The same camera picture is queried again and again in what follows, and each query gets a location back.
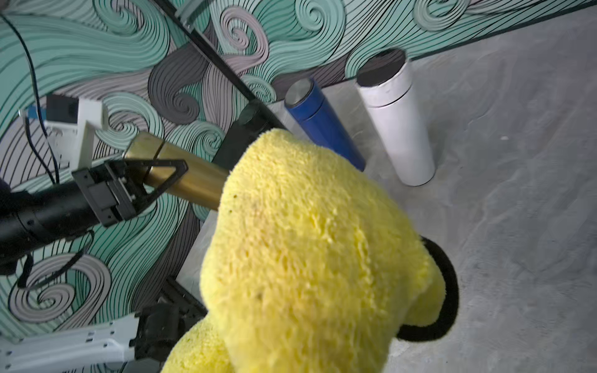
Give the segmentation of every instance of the black bracket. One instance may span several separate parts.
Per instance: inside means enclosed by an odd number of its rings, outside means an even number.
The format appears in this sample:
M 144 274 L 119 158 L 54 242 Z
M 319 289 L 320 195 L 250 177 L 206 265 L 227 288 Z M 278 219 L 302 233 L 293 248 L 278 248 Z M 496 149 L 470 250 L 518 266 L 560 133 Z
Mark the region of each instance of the black bracket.
M 135 181 L 131 171 L 150 167 L 170 167 L 174 172 L 148 193 L 143 184 Z M 139 215 L 188 169 L 182 159 L 120 159 L 79 169 L 72 176 L 98 220 L 104 227 L 109 227 Z
M 150 357 L 166 361 L 178 340 L 207 315 L 207 309 L 173 277 L 164 283 L 157 304 L 136 314 L 137 336 L 129 342 L 135 348 L 135 359 Z

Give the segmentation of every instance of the wire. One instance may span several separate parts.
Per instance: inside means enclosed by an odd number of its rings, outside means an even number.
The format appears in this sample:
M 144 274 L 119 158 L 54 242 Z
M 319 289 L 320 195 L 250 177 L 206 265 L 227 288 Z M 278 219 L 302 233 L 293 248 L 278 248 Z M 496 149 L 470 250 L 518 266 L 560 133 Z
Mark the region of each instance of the wire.
M 41 127 L 41 130 L 44 133 L 44 136 L 45 136 L 46 140 L 48 140 L 48 132 L 45 129 L 44 120 L 43 120 L 43 117 L 41 115 L 41 102 L 39 100 L 39 91 L 38 91 L 38 87 L 37 87 L 37 77 L 35 76 L 35 68 L 33 66 L 33 60 L 31 59 L 31 55 L 29 54 L 29 49 L 27 49 L 27 45 L 25 44 L 25 40 L 23 40 L 23 37 L 18 32 L 18 30 L 16 29 L 16 27 L 14 27 L 14 25 L 12 24 L 12 22 L 10 22 L 2 13 L 0 13 L 0 18 L 2 18 L 4 20 L 4 22 L 6 22 L 6 24 L 8 25 L 8 27 L 11 28 L 11 30 L 14 32 L 14 34 L 17 36 L 17 38 L 21 42 L 21 45 L 23 46 L 23 49 L 25 50 L 25 55 L 27 56 L 27 62 L 29 63 L 29 72 L 31 74 L 31 84 L 32 84 L 32 87 L 33 87 L 33 95 L 35 96 L 35 106 L 37 106 L 37 114 L 38 114 L 38 119 L 39 119 L 39 126 Z M 46 172 L 50 176 L 50 179 L 52 180 L 52 184 L 60 184 L 60 174 L 59 174 L 59 169 L 58 169 L 58 162 L 56 161 L 56 156 L 54 156 L 54 152 L 52 151 L 52 147 L 50 146 L 50 144 L 48 144 L 48 147 L 50 148 L 50 154 L 52 155 L 52 161 L 54 163 L 54 171 L 56 172 L 56 179 L 54 179 L 52 177 L 52 173 L 50 172 L 50 169 L 48 168 L 48 166 L 45 164 L 44 159 L 41 158 L 41 156 L 39 155 L 39 153 L 37 152 L 37 150 L 35 150 L 35 147 L 33 145 L 33 141 L 31 140 L 31 130 L 29 128 L 29 120 L 26 120 L 25 134 L 27 135 L 27 142 L 29 143 L 29 146 L 31 147 L 31 150 L 33 150 L 33 154 L 35 154 L 35 156 L 37 157 L 37 159 L 39 159 L 39 161 L 41 162 L 41 164 L 44 166 L 44 169 L 46 170 Z
M 79 259 L 81 259 L 81 257 L 83 255 L 85 255 L 87 253 L 87 251 L 93 244 L 93 240 L 96 238 L 95 232 L 93 231 L 93 229 L 89 229 L 87 231 L 87 233 L 89 233 L 91 235 L 91 241 L 87 242 L 87 240 L 85 240 L 85 244 L 83 245 L 83 247 L 79 251 L 77 251 L 77 253 L 75 255 L 73 255 L 73 257 L 64 266 L 62 266 L 62 268 L 60 268 L 58 271 L 52 273 L 50 275 L 50 277 L 44 279 L 43 281 L 40 281 L 40 282 L 38 282 L 34 285 L 30 285 L 30 286 L 27 286 L 27 280 L 29 279 L 29 275 L 31 275 L 31 270 L 33 269 L 33 256 L 31 255 L 31 253 L 28 254 L 27 260 L 25 261 L 25 264 L 23 266 L 23 273 L 21 273 L 21 276 L 17 280 L 17 287 L 19 289 L 25 289 L 27 291 L 37 290 L 39 288 L 44 287 L 45 285 L 48 285 L 50 282 L 52 282 L 52 281 L 56 280 L 57 278 L 59 278 L 60 276 L 62 276 L 66 271 L 68 271 L 72 266 L 74 266 L 75 263 L 77 261 L 79 261 Z M 73 247 L 74 242 L 75 241 L 73 240 L 70 243 L 69 252 L 70 252 L 70 249 Z
M 50 180 L 52 180 L 52 184 L 56 184 L 56 181 L 52 176 L 52 171 L 50 171 L 48 165 L 45 164 L 44 159 L 41 158 L 41 155 L 39 155 L 37 149 L 35 149 L 35 145 L 33 145 L 33 140 L 31 140 L 31 128 L 29 128 L 29 118 L 27 117 L 27 114 L 21 113 L 21 110 L 19 110 L 19 115 L 23 120 L 23 126 L 25 127 L 25 134 L 27 135 L 27 142 L 29 143 L 29 147 L 31 148 L 31 150 L 33 150 L 33 154 L 35 154 L 37 159 L 39 159 L 39 161 L 41 162 L 41 165 L 44 167 L 45 172 L 48 173 Z

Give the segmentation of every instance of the yellow plush toy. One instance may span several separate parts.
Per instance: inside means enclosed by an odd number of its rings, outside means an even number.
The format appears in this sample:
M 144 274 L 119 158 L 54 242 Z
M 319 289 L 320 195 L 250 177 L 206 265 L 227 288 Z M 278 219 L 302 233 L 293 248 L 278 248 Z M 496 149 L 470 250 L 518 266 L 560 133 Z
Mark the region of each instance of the yellow plush toy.
M 272 130 L 228 177 L 201 292 L 165 373 L 380 372 L 446 283 L 406 215 L 332 151 Z

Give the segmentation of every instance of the swirl pattern wallpaper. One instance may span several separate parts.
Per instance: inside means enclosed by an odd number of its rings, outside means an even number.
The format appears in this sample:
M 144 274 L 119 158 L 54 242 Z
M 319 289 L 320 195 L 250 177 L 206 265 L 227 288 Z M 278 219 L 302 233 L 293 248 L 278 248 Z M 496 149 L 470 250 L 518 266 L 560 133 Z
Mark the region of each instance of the swirl pattern wallpaper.
M 205 0 L 194 27 L 266 103 L 297 79 L 326 86 L 393 47 L 421 57 L 595 0 Z M 173 0 L 177 7 L 183 0 Z M 3 0 L 31 52 L 40 95 L 103 100 L 110 128 L 94 164 L 149 131 L 208 161 L 247 101 L 150 0 Z M 0 178 L 13 191 L 51 186 L 17 117 L 34 103 L 25 54 L 0 22 Z M 33 143 L 51 166 L 37 119 Z M 60 179 L 71 180 L 60 162 Z M 208 210 L 162 195 L 138 217 L 104 228 L 71 270 L 27 292 L 0 276 L 0 332 L 12 339 L 102 323 L 149 304 L 184 262 Z M 35 251 L 30 281 L 61 268 L 84 243 Z M 20 274 L 22 264 L 17 268 Z M 110 371 L 104 365 L 76 371 Z

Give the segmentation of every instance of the gold cylinder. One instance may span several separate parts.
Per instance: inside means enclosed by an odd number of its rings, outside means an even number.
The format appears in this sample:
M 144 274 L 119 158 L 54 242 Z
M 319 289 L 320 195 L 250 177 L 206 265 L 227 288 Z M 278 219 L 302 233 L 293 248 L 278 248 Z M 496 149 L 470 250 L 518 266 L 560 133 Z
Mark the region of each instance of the gold cylinder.
M 194 154 L 167 143 L 148 132 L 140 132 L 128 146 L 124 159 L 184 159 L 189 170 L 172 185 L 167 193 L 184 198 L 189 202 L 218 210 L 224 182 L 228 171 L 209 163 Z M 138 181 L 152 187 L 158 187 L 173 172 L 172 167 L 151 167 L 143 172 L 133 173 Z

